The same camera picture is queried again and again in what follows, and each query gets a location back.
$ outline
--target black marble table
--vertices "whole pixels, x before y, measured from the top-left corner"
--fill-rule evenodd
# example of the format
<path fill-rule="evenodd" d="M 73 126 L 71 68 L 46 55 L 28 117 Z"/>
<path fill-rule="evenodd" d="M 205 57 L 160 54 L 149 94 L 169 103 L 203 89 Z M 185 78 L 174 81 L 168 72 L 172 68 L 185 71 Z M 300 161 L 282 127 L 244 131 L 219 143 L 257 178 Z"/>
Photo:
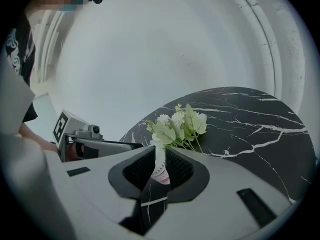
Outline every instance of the black marble table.
<path fill-rule="evenodd" d="M 301 199 L 316 172 L 316 157 L 308 131 L 283 102 L 262 91 L 220 87 L 188 94 L 153 111 L 121 138 L 148 146 L 152 135 L 146 121 L 170 117 L 175 106 L 190 104 L 207 115 L 207 132 L 198 140 L 208 156 L 233 161 L 283 193 L 291 203 Z M 170 185 L 150 179 L 142 192 L 146 227 L 166 207 Z"/>

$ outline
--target black t-shirt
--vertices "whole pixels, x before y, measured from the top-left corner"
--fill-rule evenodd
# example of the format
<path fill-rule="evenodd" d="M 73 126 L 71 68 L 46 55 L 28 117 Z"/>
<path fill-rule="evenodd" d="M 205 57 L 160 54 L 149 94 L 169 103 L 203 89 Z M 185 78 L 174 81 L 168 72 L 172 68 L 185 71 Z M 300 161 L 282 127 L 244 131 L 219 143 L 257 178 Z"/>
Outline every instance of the black t-shirt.
<path fill-rule="evenodd" d="M 6 58 L 13 70 L 21 75 L 24 81 L 30 86 L 30 76 L 35 63 L 35 44 L 32 38 L 31 27 L 26 14 L 22 14 L 5 41 Z M 26 112 L 23 122 L 36 119 L 33 104 Z"/>

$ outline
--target person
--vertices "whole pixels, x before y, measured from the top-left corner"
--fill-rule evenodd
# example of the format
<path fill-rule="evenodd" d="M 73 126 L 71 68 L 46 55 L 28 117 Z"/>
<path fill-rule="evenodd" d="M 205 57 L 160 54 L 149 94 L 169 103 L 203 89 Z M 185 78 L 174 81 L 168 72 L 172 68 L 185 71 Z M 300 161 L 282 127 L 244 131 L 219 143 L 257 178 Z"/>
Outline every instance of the person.
<path fill-rule="evenodd" d="M 30 77 L 35 63 L 36 47 L 33 41 L 31 26 L 28 18 L 37 10 L 65 10 L 66 6 L 76 6 L 76 0 L 31 0 L 22 12 L 15 27 L 11 29 L 4 44 L 4 52 L 12 69 L 23 77 L 23 80 L 30 86 Z M 38 117 L 33 104 L 30 105 L 20 126 L 19 133 L 23 138 L 29 138 L 37 142 L 42 150 L 58 152 L 57 146 L 41 136 L 35 134 L 25 122 Z M 67 146 L 68 160 L 77 159 L 75 143 Z"/>

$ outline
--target flower bouquet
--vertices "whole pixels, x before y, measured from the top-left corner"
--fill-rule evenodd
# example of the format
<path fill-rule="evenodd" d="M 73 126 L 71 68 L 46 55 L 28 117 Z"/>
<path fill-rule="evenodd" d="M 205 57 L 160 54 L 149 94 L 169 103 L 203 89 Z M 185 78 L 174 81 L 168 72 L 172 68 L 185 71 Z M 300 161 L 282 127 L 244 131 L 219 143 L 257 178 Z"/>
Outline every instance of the flower bouquet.
<path fill-rule="evenodd" d="M 165 148 L 176 147 L 196 151 L 192 142 L 196 141 L 200 151 L 198 137 L 206 133 L 207 115 L 193 111 L 187 104 L 175 106 L 175 113 L 170 118 L 161 114 L 155 123 L 147 121 L 147 130 L 152 133 L 151 145 L 155 146 L 155 169 L 152 178 L 161 184 L 169 184 L 170 179 L 165 167 Z"/>

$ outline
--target black mesh insert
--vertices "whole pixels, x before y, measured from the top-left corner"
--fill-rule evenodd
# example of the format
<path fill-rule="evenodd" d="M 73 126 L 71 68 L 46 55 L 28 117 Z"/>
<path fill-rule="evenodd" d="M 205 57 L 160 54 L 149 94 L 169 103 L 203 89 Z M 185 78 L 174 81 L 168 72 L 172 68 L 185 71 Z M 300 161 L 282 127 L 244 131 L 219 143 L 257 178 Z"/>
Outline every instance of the black mesh insert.
<path fill-rule="evenodd" d="M 170 177 L 172 190 L 185 183 L 194 174 L 194 166 L 169 149 L 165 150 L 165 168 Z"/>
<path fill-rule="evenodd" d="M 122 175 L 141 191 L 155 169 L 155 156 L 145 155 L 123 169 Z"/>

